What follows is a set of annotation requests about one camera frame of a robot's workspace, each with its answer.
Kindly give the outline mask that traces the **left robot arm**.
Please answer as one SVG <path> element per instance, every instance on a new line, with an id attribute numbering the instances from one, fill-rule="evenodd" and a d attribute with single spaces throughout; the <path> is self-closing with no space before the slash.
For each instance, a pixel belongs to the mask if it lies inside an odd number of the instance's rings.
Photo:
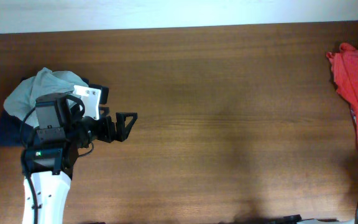
<path id="1" fill-rule="evenodd" d="M 25 204 L 23 223 L 62 223 L 80 149 L 93 142 L 125 141 L 137 113 L 116 113 L 113 121 L 105 105 L 108 88 L 76 85 L 72 91 L 42 95 L 32 112 L 39 125 L 23 141 L 21 154 Z"/>

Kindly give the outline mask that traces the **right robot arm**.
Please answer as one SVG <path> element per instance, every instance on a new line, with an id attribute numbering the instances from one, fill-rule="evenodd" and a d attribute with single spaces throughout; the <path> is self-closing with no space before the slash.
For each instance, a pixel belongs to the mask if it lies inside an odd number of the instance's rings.
<path id="1" fill-rule="evenodd" d="M 292 215 L 283 217 L 279 220 L 267 222 L 267 224 L 355 224 L 354 220 L 338 221 L 338 220 L 318 220 L 306 219 L 303 220 L 300 215 Z"/>

